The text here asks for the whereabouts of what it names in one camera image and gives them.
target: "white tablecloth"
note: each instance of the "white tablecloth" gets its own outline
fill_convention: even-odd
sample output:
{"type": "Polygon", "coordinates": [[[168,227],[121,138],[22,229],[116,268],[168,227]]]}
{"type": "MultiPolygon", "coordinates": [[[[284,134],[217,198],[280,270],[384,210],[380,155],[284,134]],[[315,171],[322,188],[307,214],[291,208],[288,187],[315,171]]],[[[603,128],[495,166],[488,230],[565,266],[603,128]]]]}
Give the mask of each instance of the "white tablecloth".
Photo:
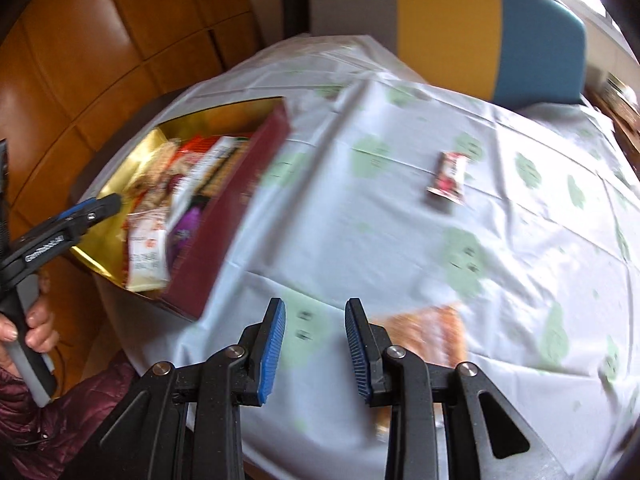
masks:
{"type": "Polygon", "coordinates": [[[155,122],[267,96],[286,97],[292,133],[202,318],[105,292],[136,368],[206,360],[279,296],[280,365],[267,404],[242,410],[244,452],[281,479],[382,479],[344,304],[359,297],[379,317],[461,301],[470,359],[570,474],[603,476],[636,419],[640,372],[639,183],[610,121],[560,105],[524,110],[530,120],[421,83],[369,38],[295,38],[155,122]],[[451,150],[473,161],[466,204],[442,208],[425,188],[451,150]]]}

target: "maroon sleeve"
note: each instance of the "maroon sleeve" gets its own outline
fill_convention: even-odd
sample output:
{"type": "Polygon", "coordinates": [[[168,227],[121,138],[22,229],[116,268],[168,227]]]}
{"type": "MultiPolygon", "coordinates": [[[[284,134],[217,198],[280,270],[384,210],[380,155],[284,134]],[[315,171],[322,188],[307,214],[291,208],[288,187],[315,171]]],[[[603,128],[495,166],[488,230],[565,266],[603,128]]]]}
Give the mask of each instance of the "maroon sleeve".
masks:
{"type": "Polygon", "coordinates": [[[0,440],[23,444],[38,438],[40,409],[22,379],[0,368],[0,440]]]}
{"type": "Polygon", "coordinates": [[[32,400],[31,407],[23,405],[31,413],[25,419],[33,431],[32,436],[45,441],[12,451],[11,459],[20,474],[27,480],[57,479],[65,465],[129,391],[137,376],[124,353],[120,352],[106,370],[76,384],[48,406],[40,410],[35,407],[35,415],[32,400]]]}

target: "orange snack package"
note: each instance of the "orange snack package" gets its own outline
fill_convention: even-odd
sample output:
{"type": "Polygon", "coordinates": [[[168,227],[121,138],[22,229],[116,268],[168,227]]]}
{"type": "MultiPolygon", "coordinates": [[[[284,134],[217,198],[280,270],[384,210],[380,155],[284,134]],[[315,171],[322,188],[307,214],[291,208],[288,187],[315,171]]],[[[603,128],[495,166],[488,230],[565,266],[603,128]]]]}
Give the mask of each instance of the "orange snack package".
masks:
{"type": "MultiPolygon", "coordinates": [[[[455,305],[430,306],[372,323],[383,326],[394,345],[403,346],[425,362],[453,368],[466,361],[465,327],[455,305]]],[[[440,406],[435,411],[436,416],[442,413],[440,406]]],[[[378,408],[376,434],[380,439],[388,438],[390,422],[391,408],[378,408]]]]}

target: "snack package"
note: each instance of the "snack package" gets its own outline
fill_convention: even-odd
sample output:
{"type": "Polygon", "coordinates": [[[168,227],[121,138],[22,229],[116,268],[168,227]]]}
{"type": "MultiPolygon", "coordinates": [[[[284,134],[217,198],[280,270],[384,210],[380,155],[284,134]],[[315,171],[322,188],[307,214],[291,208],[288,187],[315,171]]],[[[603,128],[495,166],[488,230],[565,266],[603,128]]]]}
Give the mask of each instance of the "snack package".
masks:
{"type": "Polygon", "coordinates": [[[155,187],[179,147],[180,141],[172,139],[156,148],[146,162],[140,164],[136,173],[125,186],[123,190],[125,197],[135,198],[155,187]]]}
{"type": "Polygon", "coordinates": [[[197,190],[194,196],[195,202],[207,203],[220,192],[220,187],[226,176],[238,165],[238,160],[244,155],[247,148],[246,140],[239,140],[236,143],[236,148],[229,155],[228,160],[222,166],[215,168],[215,171],[210,173],[209,179],[197,190]]]}
{"type": "Polygon", "coordinates": [[[128,215],[127,290],[142,292],[164,288],[169,282],[166,265],[167,208],[128,215]]]}
{"type": "Polygon", "coordinates": [[[428,187],[427,191],[463,205],[463,186],[467,161],[468,158],[464,153],[442,152],[438,174],[433,187],[428,187]]]}
{"type": "MultiPolygon", "coordinates": [[[[163,204],[164,199],[166,197],[166,184],[160,183],[154,186],[151,189],[143,192],[136,200],[136,205],[133,208],[132,214],[143,213],[145,211],[151,211],[152,209],[156,209],[158,207],[166,206],[163,204]]],[[[127,216],[127,224],[129,226],[132,225],[132,222],[135,222],[136,217],[127,216]]]]}
{"type": "MultiPolygon", "coordinates": [[[[431,306],[416,312],[375,319],[383,326],[394,345],[410,350],[423,361],[440,366],[455,367],[466,361],[465,328],[454,305],[431,306]]],[[[436,420],[442,419],[442,409],[434,407],[436,420]]],[[[391,408],[377,408],[376,435],[388,439],[391,408]]]]}
{"type": "Polygon", "coordinates": [[[180,218],[175,228],[169,234],[169,242],[167,244],[166,259],[169,269],[174,268],[176,258],[180,255],[188,241],[193,237],[200,225],[202,218],[202,210],[194,206],[180,218]]]}
{"type": "Polygon", "coordinates": [[[200,160],[179,180],[168,182],[170,206],[166,225],[171,231],[185,214],[191,203],[191,197],[201,181],[212,168],[218,168],[228,157],[237,142],[235,137],[219,137],[217,142],[207,150],[200,160]]]}
{"type": "Polygon", "coordinates": [[[200,162],[202,157],[218,142],[218,139],[219,137],[203,139],[201,136],[195,136],[185,142],[170,161],[165,177],[171,179],[187,175],[191,168],[200,162]]]}

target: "cracker package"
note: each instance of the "cracker package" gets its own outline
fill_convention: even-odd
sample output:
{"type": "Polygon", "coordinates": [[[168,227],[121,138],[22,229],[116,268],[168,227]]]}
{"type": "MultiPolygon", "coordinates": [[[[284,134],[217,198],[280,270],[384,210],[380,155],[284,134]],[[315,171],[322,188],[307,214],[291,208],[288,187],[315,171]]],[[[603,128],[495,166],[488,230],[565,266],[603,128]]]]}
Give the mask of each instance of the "cracker package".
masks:
{"type": "MultiPolygon", "coordinates": [[[[465,328],[455,305],[430,306],[372,323],[383,326],[394,345],[403,346],[425,362],[453,368],[466,361],[465,328]]],[[[441,418],[439,405],[435,411],[441,418]]],[[[377,408],[376,434],[380,439],[388,439],[390,422],[391,408],[377,408]]]]}
{"type": "Polygon", "coordinates": [[[123,190],[124,196],[133,199],[154,188],[164,175],[164,170],[171,163],[179,147],[180,141],[172,139],[156,148],[131,177],[123,190]]]}

